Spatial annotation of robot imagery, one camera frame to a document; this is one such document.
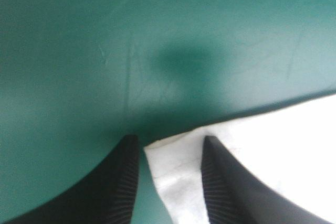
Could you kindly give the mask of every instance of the green background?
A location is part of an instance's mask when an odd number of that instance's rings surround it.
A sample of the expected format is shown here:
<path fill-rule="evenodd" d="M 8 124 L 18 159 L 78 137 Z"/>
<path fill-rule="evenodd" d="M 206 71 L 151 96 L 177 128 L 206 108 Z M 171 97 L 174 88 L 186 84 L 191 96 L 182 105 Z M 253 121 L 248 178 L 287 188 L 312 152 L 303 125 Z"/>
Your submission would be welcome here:
<path fill-rule="evenodd" d="M 336 88 L 336 0 L 0 0 L 0 221 L 154 140 Z M 145 156 L 133 223 L 171 223 Z"/>

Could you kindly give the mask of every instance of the green surface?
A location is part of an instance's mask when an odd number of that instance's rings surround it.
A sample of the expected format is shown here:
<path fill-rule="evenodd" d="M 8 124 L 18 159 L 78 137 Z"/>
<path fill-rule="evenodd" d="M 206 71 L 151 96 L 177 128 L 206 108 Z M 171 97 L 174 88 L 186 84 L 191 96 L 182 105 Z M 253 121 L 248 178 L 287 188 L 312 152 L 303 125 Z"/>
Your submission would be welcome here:
<path fill-rule="evenodd" d="M 336 0 L 0 0 L 0 221 L 142 144 L 336 88 Z M 133 223 L 170 223 L 141 159 Z"/>

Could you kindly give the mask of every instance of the black object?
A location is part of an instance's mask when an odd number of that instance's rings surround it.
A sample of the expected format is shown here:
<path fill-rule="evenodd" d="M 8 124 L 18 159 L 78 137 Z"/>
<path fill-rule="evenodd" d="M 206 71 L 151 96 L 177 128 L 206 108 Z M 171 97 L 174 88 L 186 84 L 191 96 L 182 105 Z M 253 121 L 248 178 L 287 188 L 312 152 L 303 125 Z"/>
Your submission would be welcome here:
<path fill-rule="evenodd" d="M 330 224 L 259 181 L 214 136 L 204 140 L 202 182 L 211 224 Z"/>
<path fill-rule="evenodd" d="M 125 136 L 86 177 L 6 224 L 130 223 L 139 173 L 138 138 Z"/>

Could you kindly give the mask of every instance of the white material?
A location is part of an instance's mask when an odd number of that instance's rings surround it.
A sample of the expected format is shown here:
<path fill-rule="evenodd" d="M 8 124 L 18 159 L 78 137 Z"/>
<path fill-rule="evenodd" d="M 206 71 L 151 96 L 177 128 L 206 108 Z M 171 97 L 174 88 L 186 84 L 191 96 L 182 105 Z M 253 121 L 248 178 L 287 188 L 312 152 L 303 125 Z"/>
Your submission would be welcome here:
<path fill-rule="evenodd" d="M 203 139 L 215 135 L 270 188 L 336 223 L 336 95 L 204 126 L 147 146 L 154 184 L 173 222 L 208 222 Z"/>

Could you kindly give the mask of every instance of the ribbed black plastic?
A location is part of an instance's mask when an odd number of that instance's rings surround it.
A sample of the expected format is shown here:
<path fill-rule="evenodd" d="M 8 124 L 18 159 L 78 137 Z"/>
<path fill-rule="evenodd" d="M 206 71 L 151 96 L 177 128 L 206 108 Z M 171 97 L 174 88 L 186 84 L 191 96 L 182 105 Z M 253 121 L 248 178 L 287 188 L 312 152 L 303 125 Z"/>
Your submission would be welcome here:
<path fill-rule="evenodd" d="M 202 157 L 203 193 L 211 224 L 245 224 L 248 217 L 234 200 L 234 196 L 219 172 L 208 141 L 204 142 Z"/>
<path fill-rule="evenodd" d="M 211 224 L 331 224 L 263 184 L 214 136 L 204 140 L 202 177 Z"/>
<path fill-rule="evenodd" d="M 6 224 L 130 223 L 139 173 L 136 136 L 125 136 L 86 177 L 44 205 Z"/>

